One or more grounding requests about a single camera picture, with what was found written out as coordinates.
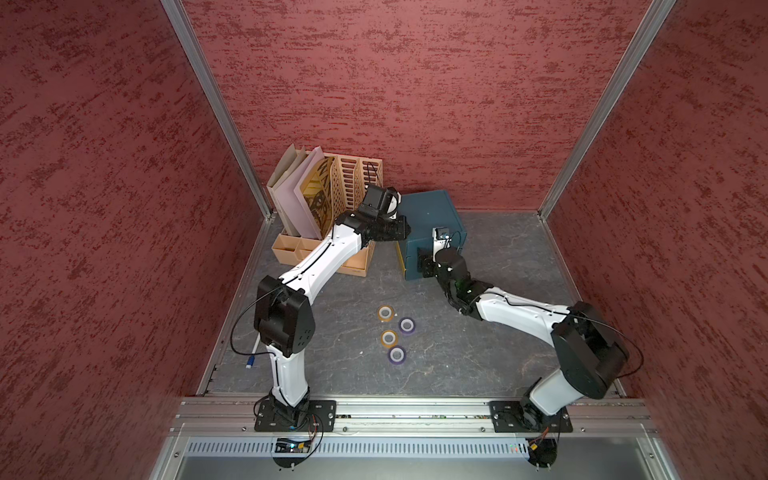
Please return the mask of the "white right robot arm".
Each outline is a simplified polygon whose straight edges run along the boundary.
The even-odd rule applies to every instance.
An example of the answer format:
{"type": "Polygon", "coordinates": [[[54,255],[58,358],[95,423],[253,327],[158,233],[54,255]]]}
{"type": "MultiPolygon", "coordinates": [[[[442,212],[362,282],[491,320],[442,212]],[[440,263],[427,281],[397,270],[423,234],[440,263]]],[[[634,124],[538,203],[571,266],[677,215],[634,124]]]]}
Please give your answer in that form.
{"type": "Polygon", "coordinates": [[[520,400],[521,420],[531,429],[576,400],[603,398],[630,359],[620,333],[588,303],[550,305],[513,295],[472,277],[455,247],[421,251],[417,269],[437,280],[460,314],[518,330],[555,350],[558,367],[520,400]]]}

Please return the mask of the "teal drawer cabinet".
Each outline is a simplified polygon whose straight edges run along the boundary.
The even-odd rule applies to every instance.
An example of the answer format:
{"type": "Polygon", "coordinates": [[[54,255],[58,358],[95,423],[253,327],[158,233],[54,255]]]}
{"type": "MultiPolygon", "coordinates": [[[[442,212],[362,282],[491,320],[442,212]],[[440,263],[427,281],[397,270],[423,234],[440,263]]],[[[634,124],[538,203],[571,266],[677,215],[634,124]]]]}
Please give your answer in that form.
{"type": "Polygon", "coordinates": [[[433,254],[435,229],[448,231],[451,246],[462,248],[466,242],[466,230],[446,190],[403,195],[397,213],[406,219],[410,227],[407,238],[396,244],[406,281],[422,279],[418,271],[418,254],[420,250],[433,254]]]}

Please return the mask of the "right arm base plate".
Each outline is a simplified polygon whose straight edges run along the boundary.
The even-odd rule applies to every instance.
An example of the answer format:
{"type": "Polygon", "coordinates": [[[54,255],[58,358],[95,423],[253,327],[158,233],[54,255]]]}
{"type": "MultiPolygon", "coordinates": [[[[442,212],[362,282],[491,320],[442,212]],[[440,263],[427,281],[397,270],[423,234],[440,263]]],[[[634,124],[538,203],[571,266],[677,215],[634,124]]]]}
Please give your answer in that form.
{"type": "Polygon", "coordinates": [[[495,400],[488,403],[489,416],[496,433],[541,434],[572,433],[573,426],[565,408],[547,415],[528,401],[495,400]]]}

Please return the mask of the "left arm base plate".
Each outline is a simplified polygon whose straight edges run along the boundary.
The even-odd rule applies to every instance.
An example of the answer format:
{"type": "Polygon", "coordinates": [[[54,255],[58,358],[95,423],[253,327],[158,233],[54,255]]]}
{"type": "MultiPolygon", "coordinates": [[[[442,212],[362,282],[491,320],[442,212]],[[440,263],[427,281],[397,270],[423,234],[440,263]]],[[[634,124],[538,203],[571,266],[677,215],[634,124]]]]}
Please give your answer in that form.
{"type": "Polygon", "coordinates": [[[305,398],[296,407],[283,405],[270,396],[254,409],[256,432],[332,432],[336,420],[337,402],[305,398]]]}

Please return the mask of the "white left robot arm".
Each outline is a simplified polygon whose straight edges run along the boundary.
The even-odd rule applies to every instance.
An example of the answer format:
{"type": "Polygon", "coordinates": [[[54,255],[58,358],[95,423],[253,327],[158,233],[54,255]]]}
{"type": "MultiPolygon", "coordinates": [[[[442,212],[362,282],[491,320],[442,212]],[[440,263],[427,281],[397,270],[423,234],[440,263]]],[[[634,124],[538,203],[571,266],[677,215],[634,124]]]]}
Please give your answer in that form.
{"type": "Polygon", "coordinates": [[[304,260],[278,278],[260,281],[255,329],[271,359],[271,397],[282,407],[296,410],[308,398],[304,350],[315,332],[315,299],[343,264],[370,242],[407,238],[410,227],[399,213],[400,201],[393,187],[369,186],[357,209],[340,214],[304,260]]]}

